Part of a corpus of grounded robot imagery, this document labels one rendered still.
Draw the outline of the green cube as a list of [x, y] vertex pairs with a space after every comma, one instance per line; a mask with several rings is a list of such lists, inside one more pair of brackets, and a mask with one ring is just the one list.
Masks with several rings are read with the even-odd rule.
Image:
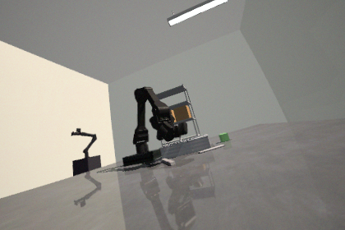
[[227, 133], [223, 133], [223, 134], [219, 135], [219, 137], [220, 137], [220, 141], [221, 142], [230, 140], [230, 138], [229, 138]]

